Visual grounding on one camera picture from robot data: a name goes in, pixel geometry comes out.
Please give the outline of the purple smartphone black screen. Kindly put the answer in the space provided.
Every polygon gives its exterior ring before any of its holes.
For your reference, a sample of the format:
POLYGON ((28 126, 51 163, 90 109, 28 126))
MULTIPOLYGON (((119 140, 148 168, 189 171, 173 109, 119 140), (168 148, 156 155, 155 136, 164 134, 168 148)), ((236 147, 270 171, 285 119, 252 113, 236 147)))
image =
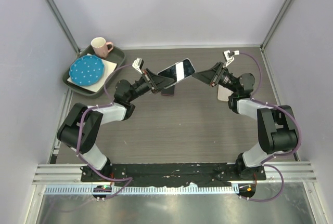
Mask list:
POLYGON ((169 88, 164 88, 161 91, 162 96, 174 96, 174 93, 175 93, 175 86, 171 86, 169 88))

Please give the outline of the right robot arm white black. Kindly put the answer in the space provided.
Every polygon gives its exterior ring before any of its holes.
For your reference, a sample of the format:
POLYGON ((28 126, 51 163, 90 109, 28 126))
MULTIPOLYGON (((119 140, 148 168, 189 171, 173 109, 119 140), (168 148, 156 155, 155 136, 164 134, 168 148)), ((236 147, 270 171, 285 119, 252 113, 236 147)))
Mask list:
POLYGON ((235 161, 235 174, 239 179, 254 179, 264 162, 293 151, 299 144, 291 107, 269 106, 252 99, 255 78, 251 73, 235 77, 223 63, 218 62, 208 70, 194 73, 193 77, 211 87, 221 85, 229 89, 232 92, 228 97, 229 109, 257 122, 258 142, 239 154, 235 161))

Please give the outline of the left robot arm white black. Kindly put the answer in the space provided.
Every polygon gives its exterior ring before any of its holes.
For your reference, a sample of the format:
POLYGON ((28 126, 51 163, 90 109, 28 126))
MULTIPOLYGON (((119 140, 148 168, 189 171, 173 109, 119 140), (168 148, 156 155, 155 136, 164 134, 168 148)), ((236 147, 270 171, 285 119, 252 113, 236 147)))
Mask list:
POLYGON ((133 100, 149 91, 158 93, 176 81, 176 76, 171 72, 154 74, 149 69, 145 69, 140 79, 133 84, 120 80, 110 104, 88 107, 76 103, 60 126, 57 139, 87 163, 98 181, 107 181, 111 178, 112 163, 96 144, 100 126, 127 120, 135 109, 133 100))

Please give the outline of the pink mug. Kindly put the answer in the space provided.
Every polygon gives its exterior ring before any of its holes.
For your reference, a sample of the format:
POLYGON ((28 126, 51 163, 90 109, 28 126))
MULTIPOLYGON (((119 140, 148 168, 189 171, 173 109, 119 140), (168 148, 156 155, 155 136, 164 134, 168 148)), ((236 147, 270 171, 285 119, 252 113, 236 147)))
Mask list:
POLYGON ((106 59, 110 52, 113 51, 114 44, 112 42, 107 42, 103 37, 96 37, 92 39, 91 47, 93 48, 95 55, 106 59))

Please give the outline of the blue dotted plate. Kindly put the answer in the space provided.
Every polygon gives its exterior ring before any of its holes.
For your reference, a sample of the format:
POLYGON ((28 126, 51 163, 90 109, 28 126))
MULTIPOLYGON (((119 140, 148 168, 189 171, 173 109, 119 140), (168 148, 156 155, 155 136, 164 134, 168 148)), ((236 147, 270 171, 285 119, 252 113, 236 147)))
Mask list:
POLYGON ((78 86, 96 84, 103 76, 105 65, 96 55, 78 58, 69 69, 69 79, 78 86))

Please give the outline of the dark green tray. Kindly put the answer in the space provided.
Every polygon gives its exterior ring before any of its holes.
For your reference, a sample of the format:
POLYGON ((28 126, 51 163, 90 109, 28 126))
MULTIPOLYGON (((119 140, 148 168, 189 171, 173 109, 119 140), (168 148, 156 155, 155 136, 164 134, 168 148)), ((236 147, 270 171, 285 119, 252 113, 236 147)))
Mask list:
POLYGON ((72 83, 69 79, 69 68, 63 74, 62 81, 67 87, 72 89, 77 94, 88 98, 98 98, 104 93, 103 86, 107 76, 109 76, 115 69, 125 65, 125 53, 121 49, 115 47, 113 51, 110 52, 108 57, 103 61, 103 63, 105 65, 106 75, 103 75, 100 81, 94 85, 78 86, 72 83))

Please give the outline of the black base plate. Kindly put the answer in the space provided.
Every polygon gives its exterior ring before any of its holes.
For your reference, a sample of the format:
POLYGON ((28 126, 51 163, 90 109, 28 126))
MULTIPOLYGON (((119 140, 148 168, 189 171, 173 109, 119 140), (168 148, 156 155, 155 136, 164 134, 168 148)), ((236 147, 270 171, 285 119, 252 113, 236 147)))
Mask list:
POLYGON ((242 168, 233 163, 134 163, 113 164, 104 176, 132 178, 130 187, 199 187, 228 186, 231 181, 266 180, 262 166, 242 168))

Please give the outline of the aluminium frame rail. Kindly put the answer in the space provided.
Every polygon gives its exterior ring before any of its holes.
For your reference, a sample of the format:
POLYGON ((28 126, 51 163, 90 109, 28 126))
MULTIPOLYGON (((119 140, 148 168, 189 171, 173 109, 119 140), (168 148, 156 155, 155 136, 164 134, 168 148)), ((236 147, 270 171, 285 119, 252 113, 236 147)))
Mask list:
MULTIPOLYGON (((81 164, 40 164, 33 177, 33 185, 70 185, 80 184, 81 164)), ((317 182, 310 162, 269 162, 266 163, 266 182, 280 182, 276 167, 285 182, 317 182)))

